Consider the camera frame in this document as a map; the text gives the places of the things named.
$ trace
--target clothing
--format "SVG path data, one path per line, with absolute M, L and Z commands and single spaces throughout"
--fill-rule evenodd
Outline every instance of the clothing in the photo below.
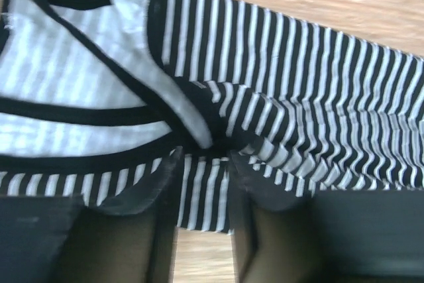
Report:
M 316 163 L 305 171 L 299 159 L 284 169 L 294 176 L 277 183 L 327 178 L 345 188 L 377 177 L 375 186 L 423 188 L 421 57 L 243 1 L 163 0 L 161 8 L 155 20 L 168 70 L 245 85 L 284 109 L 276 135 L 263 124 L 275 115 L 261 105 L 244 126 Z
M 242 1 L 37 1 L 3 9 L 4 194 L 96 205 L 179 144 L 188 229 L 230 231 L 228 150 L 295 196 L 423 187 L 419 57 Z

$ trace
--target garment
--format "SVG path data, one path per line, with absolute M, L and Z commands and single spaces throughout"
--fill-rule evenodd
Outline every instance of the garment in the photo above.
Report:
M 119 81 L 31 0 L 5 1 L 4 194 L 99 204 L 186 140 L 178 226 L 188 229 L 230 231 L 231 149 L 294 196 L 422 188 L 422 59 L 242 1 L 48 1 L 135 80 Z M 72 9 L 81 2 L 91 5 Z M 203 124 L 187 128 L 196 114 L 161 104 L 159 90 L 134 93 L 150 70 L 168 73 Z
M 334 188 L 354 177 L 423 188 L 421 57 L 243 1 L 163 0 L 161 8 L 156 30 L 168 70 L 191 81 L 245 85 L 284 109 L 279 141 L 317 166 L 302 171 L 299 160 L 277 183 L 322 181 L 322 165 Z M 252 108 L 246 128 L 272 139 L 263 123 L 275 116 Z

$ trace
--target black strap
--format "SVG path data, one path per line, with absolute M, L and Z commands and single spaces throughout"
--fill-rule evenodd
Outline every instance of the black strap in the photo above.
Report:
M 93 10 L 111 5 L 111 0 L 47 0 L 49 4 L 75 10 Z
M 0 97 L 0 113 L 40 119 L 42 121 L 90 126 L 132 126 L 161 121 L 147 106 L 124 109 L 83 109 Z

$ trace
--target white stripe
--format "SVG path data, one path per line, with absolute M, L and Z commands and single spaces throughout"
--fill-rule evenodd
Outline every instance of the white stripe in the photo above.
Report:
M 27 196 L 36 196 L 38 184 L 40 183 L 42 174 L 35 174 L 31 176 L 31 179 L 26 187 L 25 195 Z
M 111 183 L 111 176 L 112 176 L 111 172 L 105 172 L 101 175 L 99 193 L 97 195 L 97 201 L 96 201 L 97 205 L 101 205 L 103 200 L 105 200 L 107 197 L 107 192 L 109 191 L 109 185 Z
M 244 53 L 244 20 L 245 20 L 245 11 L 246 3 L 244 1 L 237 1 L 238 13 L 237 13 L 237 43 L 236 43 L 236 53 L 234 60 L 234 73 L 233 73 L 233 83 L 239 84 L 241 75 L 242 75 L 242 61 Z
M 190 64 L 190 81 L 197 81 L 199 79 L 199 53 L 200 53 L 200 44 L 203 31 L 203 12 L 205 10 L 205 0 L 197 0 L 196 5 L 196 22 L 194 29 L 194 40 L 191 54 L 191 64 Z
M 233 3 L 231 0 L 225 0 L 225 20 L 224 20 L 224 35 L 223 45 L 221 49 L 221 58 L 219 62 L 219 75 L 218 82 L 225 82 L 227 80 L 227 68 L 231 41 L 231 19 L 233 15 Z
M 170 63 L 172 31 L 174 29 L 174 14 L 175 14 L 175 0 L 168 0 L 166 5 L 164 45 L 162 49 L 162 61 L 164 64 Z
M 213 194 L 215 193 L 215 182 L 218 177 L 219 168 L 221 161 L 218 158 L 214 158 L 212 161 L 212 169 L 210 176 L 205 176 L 207 178 L 206 185 L 206 196 L 205 196 L 205 212 L 203 213 L 203 223 L 201 226 L 202 231 L 211 230 L 212 223 L 212 209 L 213 209 Z
M 226 213 L 227 213 L 227 192 L 228 192 L 229 176 L 225 171 L 224 178 L 221 181 L 219 188 L 219 203 L 218 203 L 218 216 L 216 231 L 222 231 L 225 227 Z
M 219 0 L 211 0 L 211 18 L 209 23 L 209 36 L 207 38 L 205 81 L 212 80 L 212 67 L 215 59 L 215 43 L 217 41 L 217 24 L 219 14 Z
M 90 193 L 93 187 L 93 178 L 94 178 L 94 174 L 87 174 L 84 176 L 84 179 L 82 182 L 82 198 L 86 205 L 89 204 Z
M 16 174 L 11 178 L 9 182 L 9 187 L 7 188 L 8 196 L 18 196 L 19 195 L 19 186 L 21 185 L 22 179 L 25 174 Z
M 75 183 L 77 181 L 77 175 L 66 176 L 63 196 L 72 196 L 75 189 Z
M 181 190 L 181 197 L 180 197 L 180 210 L 178 213 L 178 221 L 177 221 L 177 227 L 181 227 L 181 224 L 183 222 L 184 217 L 184 209 L 186 208 L 186 195 L 187 195 L 187 181 L 188 176 L 190 173 L 192 163 L 191 156 L 186 156 L 184 161 L 184 175 L 183 175 L 183 184 L 182 184 L 182 190 Z
M 206 161 L 199 159 L 195 177 L 193 180 L 193 191 L 191 194 L 190 213 L 188 217 L 187 229 L 193 230 L 197 225 L 197 213 L 199 211 L 199 199 L 201 191 L 201 182 L 205 173 Z
M 178 38 L 178 57 L 175 70 L 176 76 L 183 76 L 186 62 L 187 32 L 189 23 L 190 0 L 183 0 L 181 9 L 180 37 Z
M 46 184 L 46 192 L 44 193 L 44 195 L 46 196 L 55 196 L 56 193 L 56 187 L 58 185 L 58 181 L 59 181 L 59 175 L 55 174 L 55 175 L 51 175 L 48 177 L 47 179 L 47 184 Z

